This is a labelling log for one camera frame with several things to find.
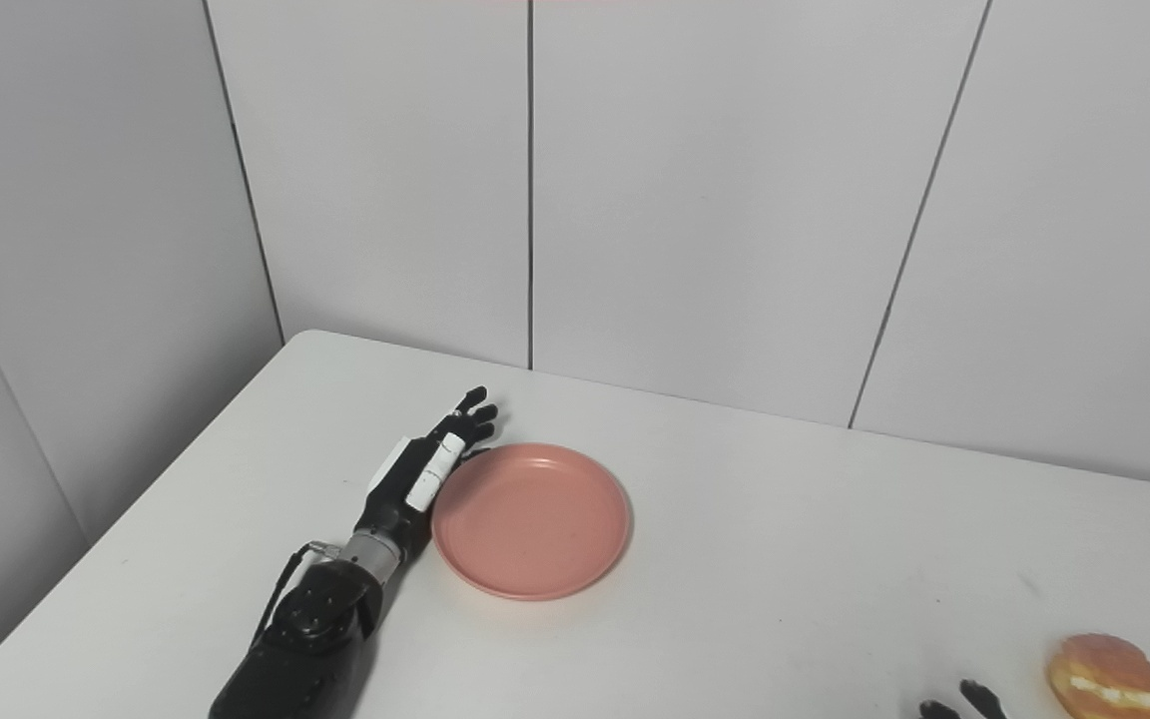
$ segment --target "pink plate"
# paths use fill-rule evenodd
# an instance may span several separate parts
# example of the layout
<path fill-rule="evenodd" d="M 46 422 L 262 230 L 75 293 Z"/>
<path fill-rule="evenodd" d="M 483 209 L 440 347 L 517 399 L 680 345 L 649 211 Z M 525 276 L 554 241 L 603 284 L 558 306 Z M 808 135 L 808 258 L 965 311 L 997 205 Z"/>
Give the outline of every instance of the pink plate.
<path fill-rule="evenodd" d="M 597 581 L 629 541 L 629 503 L 575 450 L 511 444 L 467 460 L 434 508 L 434 542 L 474 587 L 557 599 Z"/>

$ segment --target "robotic hand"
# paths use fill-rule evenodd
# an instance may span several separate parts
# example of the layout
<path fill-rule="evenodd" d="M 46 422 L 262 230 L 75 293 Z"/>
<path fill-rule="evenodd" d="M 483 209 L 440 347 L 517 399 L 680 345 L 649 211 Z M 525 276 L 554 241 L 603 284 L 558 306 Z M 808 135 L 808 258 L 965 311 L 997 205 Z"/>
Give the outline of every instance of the robotic hand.
<path fill-rule="evenodd" d="M 1005 711 L 1000 707 L 1000 699 L 989 688 L 973 681 L 973 679 L 963 679 L 959 690 L 961 690 L 961 696 L 971 702 L 971 706 L 974 706 L 979 714 L 984 716 L 984 719 L 1007 719 Z M 949 705 L 940 701 L 922 701 L 920 710 L 921 719 L 961 719 L 954 709 L 950 709 Z"/>
<path fill-rule="evenodd" d="M 428 545 L 429 505 L 447 474 L 494 434 L 496 406 L 473 410 L 486 396 L 483 387 L 467 392 L 434 431 L 398 443 L 371 480 L 366 508 L 343 548 L 309 542 L 291 556 L 210 719 L 322 719 L 339 710 L 361 647 L 378 628 L 384 583 Z M 278 602 L 309 551 L 328 560 L 310 565 Z"/>

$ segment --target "donut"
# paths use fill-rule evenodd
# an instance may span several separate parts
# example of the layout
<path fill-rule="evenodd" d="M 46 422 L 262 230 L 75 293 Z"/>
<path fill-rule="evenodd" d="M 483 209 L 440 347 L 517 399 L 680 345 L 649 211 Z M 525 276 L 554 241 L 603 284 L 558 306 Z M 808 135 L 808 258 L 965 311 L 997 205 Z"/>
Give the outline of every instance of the donut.
<path fill-rule="evenodd" d="M 1150 661 L 1124 638 L 1067 637 L 1045 675 L 1073 719 L 1150 719 Z"/>

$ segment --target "black cable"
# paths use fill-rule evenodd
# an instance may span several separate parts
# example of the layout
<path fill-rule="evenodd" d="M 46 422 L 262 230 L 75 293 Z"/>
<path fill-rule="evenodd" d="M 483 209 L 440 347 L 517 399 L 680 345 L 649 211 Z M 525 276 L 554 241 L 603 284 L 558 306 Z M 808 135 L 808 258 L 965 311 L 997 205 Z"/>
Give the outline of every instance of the black cable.
<path fill-rule="evenodd" d="M 255 627 L 255 636 L 252 637 L 252 647 L 255 647 L 255 642 L 260 641 L 261 633 L 264 633 L 264 625 L 269 624 L 269 618 L 274 615 L 274 606 L 277 605 L 277 597 L 283 596 L 283 590 L 286 588 L 286 582 L 291 581 L 291 575 L 300 567 L 300 561 L 305 561 L 305 554 L 312 549 L 310 545 L 305 545 L 297 551 L 296 554 L 288 559 L 286 567 L 283 568 L 283 573 L 277 578 L 277 583 L 274 586 L 274 596 L 269 597 L 269 604 L 264 605 L 264 614 L 261 614 L 260 624 Z"/>

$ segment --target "prosthetic hand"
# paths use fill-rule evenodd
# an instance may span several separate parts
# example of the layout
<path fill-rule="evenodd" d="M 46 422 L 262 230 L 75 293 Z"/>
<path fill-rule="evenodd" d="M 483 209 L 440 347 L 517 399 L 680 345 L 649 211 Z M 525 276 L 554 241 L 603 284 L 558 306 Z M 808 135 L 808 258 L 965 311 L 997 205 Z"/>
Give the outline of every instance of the prosthetic hand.
<path fill-rule="evenodd" d="M 428 545 L 429 505 L 447 474 L 494 434 L 496 406 L 473 410 L 486 396 L 482 387 L 467 392 L 428 436 L 398 443 L 371 480 L 366 508 L 343 548 L 309 542 L 291 556 L 210 719 L 322 719 L 339 710 L 361 647 L 378 628 L 384 583 Z M 309 551 L 328 560 L 310 565 L 278 602 Z"/>
<path fill-rule="evenodd" d="M 1000 701 L 989 688 L 973 681 L 973 679 L 963 679 L 959 688 L 961 688 L 961 696 L 966 697 L 966 701 L 971 702 L 971 706 L 974 706 L 979 714 L 984 716 L 984 719 L 1005 719 Z M 938 701 L 922 701 L 920 710 L 921 719 L 961 719 L 954 709 L 950 709 Z"/>

